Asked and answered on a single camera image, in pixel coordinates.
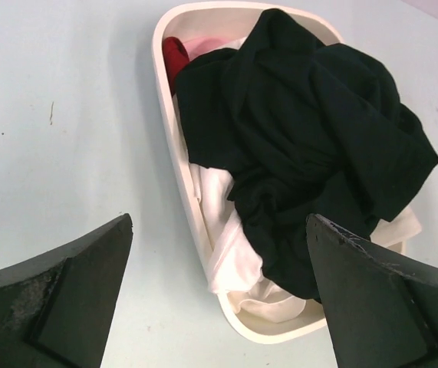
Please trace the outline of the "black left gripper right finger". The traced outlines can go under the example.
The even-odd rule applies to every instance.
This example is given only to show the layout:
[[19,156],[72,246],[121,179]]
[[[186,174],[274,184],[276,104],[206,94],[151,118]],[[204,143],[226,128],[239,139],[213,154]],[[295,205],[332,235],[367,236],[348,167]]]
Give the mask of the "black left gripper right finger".
[[438,268],[321,215],[307,243],[339,367],[438,367]]

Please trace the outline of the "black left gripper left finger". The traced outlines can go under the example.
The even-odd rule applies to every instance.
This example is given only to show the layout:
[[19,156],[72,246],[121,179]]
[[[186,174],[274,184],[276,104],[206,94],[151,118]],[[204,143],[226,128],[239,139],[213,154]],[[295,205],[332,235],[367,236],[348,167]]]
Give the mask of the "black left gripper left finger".
[[99,367],[132,238],[124,214],[0,269],[0,367]]

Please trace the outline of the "black t shirt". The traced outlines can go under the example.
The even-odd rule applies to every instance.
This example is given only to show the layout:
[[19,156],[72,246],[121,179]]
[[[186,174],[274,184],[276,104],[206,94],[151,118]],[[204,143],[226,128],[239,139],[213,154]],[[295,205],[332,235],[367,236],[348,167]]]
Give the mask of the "black t shirt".
[[175,88],[189,161],[232,175],[229,199],[264,276],[303,299],[319,297],[307,217],[368,238],[438,164],[382,63],[275,8],[239,49],[191,61]]

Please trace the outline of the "white plastic laundry basket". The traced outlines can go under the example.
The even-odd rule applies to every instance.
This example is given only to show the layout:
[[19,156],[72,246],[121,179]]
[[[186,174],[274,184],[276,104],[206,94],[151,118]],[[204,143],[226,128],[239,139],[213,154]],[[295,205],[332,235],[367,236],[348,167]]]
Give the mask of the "white plastic laundry basket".
[[[160,20],[154,36],[153,56],[162,97],[161,102],[165,113],[170,151],[173,155],[179,182],[183,186],[185,205],[189,210],[190,224],[205,272],[212,255],[212,247],[201,207],[194,193],[194,185],[189,168],[189,165],[194,163],[191,163],[188,157],[186,141],[180,122],[176,88],[174,95],[170,93],[163,59],[162,43],[168,37],[176,37],[182,43],[201,37],[221,37],[232,40],[243,37],[247,38],[261,13],[268,9],[273,8],[260,8],[254,5],[241,8],[221,2],[184,5],[169,11]],[[310,31],[324,44],[343,44],[338,33],[321,18],[305,12],[281,11]],[[420,223],[407,205],[394,220],[380,220],[366,239],[390,250],[396,250],[399,245],[418,234],[420,230]],[[233,312],[232,305],[229,303],[226,294],[215,295],[218,297],[219,303],[231,325],[240,334],[256,342],[278,343],[290,340],[326,323],[320,295],[318,299],[304,299],[307,303],[302,313],[292,320],[281,323],[269,322],[243,310],[236,314]]]

